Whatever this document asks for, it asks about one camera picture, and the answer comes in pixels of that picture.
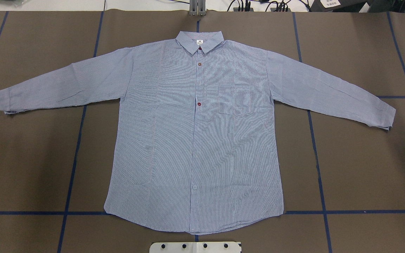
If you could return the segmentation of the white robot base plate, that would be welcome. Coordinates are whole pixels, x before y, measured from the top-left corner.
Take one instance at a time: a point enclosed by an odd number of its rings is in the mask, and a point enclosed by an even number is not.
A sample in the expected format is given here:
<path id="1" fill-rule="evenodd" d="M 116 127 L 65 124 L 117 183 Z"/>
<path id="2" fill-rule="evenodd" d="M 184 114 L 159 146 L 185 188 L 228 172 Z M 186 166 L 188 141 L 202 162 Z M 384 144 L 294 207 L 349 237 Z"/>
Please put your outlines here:
<path id="1" fill-rule="evenodd" d="M 150 253 L 241 253 L 241 242 L 157 242 L 149 248 Z"/>

